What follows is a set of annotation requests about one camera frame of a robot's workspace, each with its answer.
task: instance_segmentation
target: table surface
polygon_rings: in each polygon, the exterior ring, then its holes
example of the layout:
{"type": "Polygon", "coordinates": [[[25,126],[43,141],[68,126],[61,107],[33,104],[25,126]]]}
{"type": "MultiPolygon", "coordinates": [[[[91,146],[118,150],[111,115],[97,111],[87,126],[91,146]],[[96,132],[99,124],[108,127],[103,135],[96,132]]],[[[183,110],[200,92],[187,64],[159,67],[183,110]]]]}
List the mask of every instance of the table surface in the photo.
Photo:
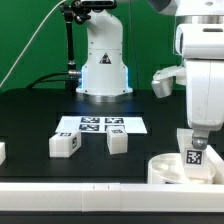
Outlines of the table surface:
{"type": "MultiPolygon", "coordinates": [[[[0,181],[147,183],[148,162],[153,156],[179,152],[177,128],[188,128],[184,91],[174,91],[164,99],[157,99],[152,91],[137,91],[130,100],[100,104],[77,99],[65,90],[9,90],[0,95],[0,142],[6,143],[7,155],[0,166],[0,181]],[[148,134],[129,134],[128,153],[110,155],[106,134],[82,133],[82,146],[70,158],[49,158],[49,138],[55,134],[62,116],[142,117],[148,134]]],[[[223,157],[224,130],[211,133],[209,144],[223,157]]],[[[44,220],[51,223],[55,218],[53,213],[38,214],[14,216],[23,223],[28,223],[31,217],[36,217],[32,223],[44,223],[44,220]]],[[[0,220],[9,221],[11,215],[0,213],[0,220]]],[[[67,223],[224,221],[223,214],[214,213],[60,213],[56,216],[67,223]]]]}

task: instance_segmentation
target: green wall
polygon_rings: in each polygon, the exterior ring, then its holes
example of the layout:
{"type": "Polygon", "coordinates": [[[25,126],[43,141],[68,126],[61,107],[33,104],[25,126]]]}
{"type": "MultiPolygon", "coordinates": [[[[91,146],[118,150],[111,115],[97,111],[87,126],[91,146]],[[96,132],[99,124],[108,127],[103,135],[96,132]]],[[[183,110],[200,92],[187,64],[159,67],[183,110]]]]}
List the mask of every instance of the green wall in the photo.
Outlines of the green wall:
{"type": "MultiPolygon", "coordinates": [[[[2,1],[0,8],[0,81],[31,38],[47,13],[59,0],[2,1]]],[[[110,11],[124,26],[123,60],[129,67],[129,85],[151,89],[154,73],[161,68],[178,65],[180,57],[173,54],[174,17],[153,11],[146,0],[132,3],[132,31],[130,32],[129,3],[121,3],[110,11]],[[136,63],[133,38],[136,46],[136,63]]],[[[86,25],[74,24],[75,57],[78,68],[87,56],[86,25]]],[[[25,55],[13,70],[1,91],[24,88],[35,79],[67,68],[65,23],[60,10],[56,10],[40,30],[25,55]]],[[[38,87],[59,87],[63,83],[38,87]]]]}

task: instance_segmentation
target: camera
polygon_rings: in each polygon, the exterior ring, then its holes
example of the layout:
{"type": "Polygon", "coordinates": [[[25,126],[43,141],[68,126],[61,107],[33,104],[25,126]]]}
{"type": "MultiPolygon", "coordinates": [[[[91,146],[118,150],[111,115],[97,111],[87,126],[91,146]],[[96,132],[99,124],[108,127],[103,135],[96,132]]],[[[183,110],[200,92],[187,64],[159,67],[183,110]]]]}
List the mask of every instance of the camera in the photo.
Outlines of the camera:
{"type": "Polygon", "coordinates": [[[116,0],[80,0],[80,4],[91,9],[113,9],[117,6],[116,0]]]}

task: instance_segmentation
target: black cable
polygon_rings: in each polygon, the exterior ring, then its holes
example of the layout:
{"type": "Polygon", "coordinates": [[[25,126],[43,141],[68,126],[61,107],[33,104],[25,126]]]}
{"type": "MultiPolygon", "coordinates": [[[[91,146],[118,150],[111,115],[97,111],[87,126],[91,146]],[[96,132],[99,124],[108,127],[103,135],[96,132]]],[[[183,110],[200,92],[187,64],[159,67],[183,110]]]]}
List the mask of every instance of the black cable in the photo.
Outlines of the black cable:
{"type": "Polygon", "coordinates": [[[36,84],[39,83],[49,83],[49,82],[66,82],[66,81],[70,81],[70,79],[56,79],[56,80],[42,80],[42,81],[37,81],[32,83],[32,87],[34,87],[36,84]]]}
{"type": "Polygon", "coordinates": [[[139,90],[139,69],[137,63],[137,53],[136,53],[136,45],[135,45],[135,37],[133,33],[133,15],[132,15],[132,0],[129,0],[129,18],[130,18],[130,33],[132,39],[132,46],[134,51],[134,61],[135,61],[135,70],[136,70],[136,80],[137,80],[137,90],[139,90]]]}
{"type": "Polygon", "coordinates": [[[38,78],[37,80],[35,80],[33,83],[29,84],[26,88],[27,89],[32,89],[33,86],[35,86],[38,82],[40,82],[42,80],[45,80],[45,79],[48,79],[48,78],[60,76],[60,75],[68,75],[68,72],[56,72],[56,73],[52,73],[52,74],[49,74],[49,75],[42,76],[42,77],[38,78]]]}

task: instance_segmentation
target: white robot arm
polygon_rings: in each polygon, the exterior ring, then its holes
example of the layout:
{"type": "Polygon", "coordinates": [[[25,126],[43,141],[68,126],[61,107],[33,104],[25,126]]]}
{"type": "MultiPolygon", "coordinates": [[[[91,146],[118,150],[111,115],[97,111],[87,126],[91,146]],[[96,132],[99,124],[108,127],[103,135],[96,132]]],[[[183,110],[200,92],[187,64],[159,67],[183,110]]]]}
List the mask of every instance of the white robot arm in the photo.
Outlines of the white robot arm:
{"type": "Polygon", "coordinates": [[[160,13],[183,18],[175,39],[183,66],[158,71],[153,89],[158,97],[168,96],[171,77],[182,78],[182,84],[186,84],[188,124],[194,131],[192,145],[194,149],[206,149],[209,132],[220,130],[224,121],[224,1],[148,2],[160,13]]]}
{"type": "Polygon", "coordinates": [[[175,15],[177,11],[176,0],[148,0],[149,4],[159,13],[175,15]]]}

